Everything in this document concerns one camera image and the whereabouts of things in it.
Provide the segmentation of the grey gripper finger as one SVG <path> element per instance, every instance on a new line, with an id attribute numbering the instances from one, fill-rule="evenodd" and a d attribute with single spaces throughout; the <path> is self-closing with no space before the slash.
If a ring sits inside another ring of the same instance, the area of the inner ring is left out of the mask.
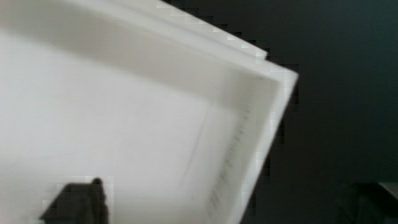
<path id="1" fill-rule="evenodd" d="M 111 224 L 103 181 L 70 183 L 40 216 L 45 224 Z"/>

